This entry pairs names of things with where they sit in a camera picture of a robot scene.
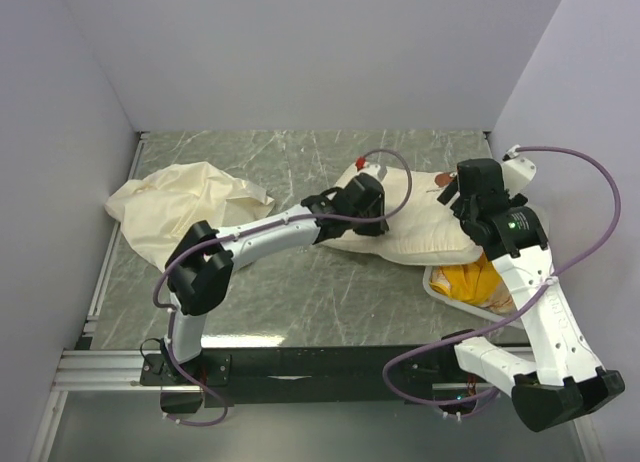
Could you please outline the cream pillow with bear print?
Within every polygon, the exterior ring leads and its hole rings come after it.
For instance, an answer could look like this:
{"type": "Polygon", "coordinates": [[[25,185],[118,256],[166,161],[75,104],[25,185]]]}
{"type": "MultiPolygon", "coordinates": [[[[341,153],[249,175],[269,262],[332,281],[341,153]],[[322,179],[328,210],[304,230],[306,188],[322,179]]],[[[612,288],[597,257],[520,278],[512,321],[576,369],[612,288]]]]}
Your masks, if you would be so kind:
{"type": "MultiPolygon", "coordinates": [[[[411,172],[412,192],[404,208],[387,220],[389,231],[378,237],[356,235],[348,230],[339,239],[321,244],[341,251],[372,254],[408,266],[450,266],[475,262],[482,248],[472,242],[459,226],[449,206],[437,197],[443,191],[436,179],[444,173],[411,172]]],[[[388,167],[382,182],[385,213],[403,200],[407,188],[404,169],[388,167]]]]}

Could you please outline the cream satin pillowcase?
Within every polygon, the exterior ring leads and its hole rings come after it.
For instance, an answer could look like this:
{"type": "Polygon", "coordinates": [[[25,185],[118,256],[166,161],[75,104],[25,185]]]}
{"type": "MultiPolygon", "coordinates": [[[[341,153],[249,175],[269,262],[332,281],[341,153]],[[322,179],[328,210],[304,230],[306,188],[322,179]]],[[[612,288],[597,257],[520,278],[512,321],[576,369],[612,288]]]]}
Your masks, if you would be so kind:
{"type": "Polygon", "coordinates": [[[265,218],[275,201],[259,185],[208,162],[173,164],[127,181],[105,203],[129,246],[159,270],[188,229],[207,221],[213,228],[265,218]]]}

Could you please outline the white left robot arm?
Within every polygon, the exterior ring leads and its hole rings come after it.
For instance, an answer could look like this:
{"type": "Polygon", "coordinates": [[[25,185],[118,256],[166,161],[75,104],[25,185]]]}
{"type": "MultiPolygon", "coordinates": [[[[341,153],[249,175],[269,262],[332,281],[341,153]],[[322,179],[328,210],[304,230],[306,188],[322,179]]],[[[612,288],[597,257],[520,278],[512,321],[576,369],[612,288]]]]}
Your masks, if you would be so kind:
{"type": "Polygon", "coordinates": [[[383,219],[384,176],[376,166],[343,187],[309,196],[285,212],[237,227],[191,226],[165,269],[175,319],[164,341],[164,371],[176,383],[193,381],[200,370],[201,338],[207,314],[225,299],[231,276],[278,252],[338,239],[348,231],[377,237],[383,219]]]}

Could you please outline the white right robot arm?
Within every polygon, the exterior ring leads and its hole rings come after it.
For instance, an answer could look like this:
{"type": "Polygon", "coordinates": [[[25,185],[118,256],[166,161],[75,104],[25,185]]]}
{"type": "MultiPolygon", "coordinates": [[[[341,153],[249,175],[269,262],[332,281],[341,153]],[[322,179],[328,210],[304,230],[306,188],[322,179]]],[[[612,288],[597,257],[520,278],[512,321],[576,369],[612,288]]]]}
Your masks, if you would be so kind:
{"type": "Polygon", "coordinates": [[[541,432],[593,413],[622,394],[617,370],[604,367],[590,348],[556,279],[546,232],[507,169],[527,185],[535,168],[525,158],[499,163],[470,159],[439,196],[463,232],[482,247],[501,277],[527,334],[533,358],[523,360],[475,336],[441,353],[444,377],[480,376],[510,396],[520,420],[541,432]]]}

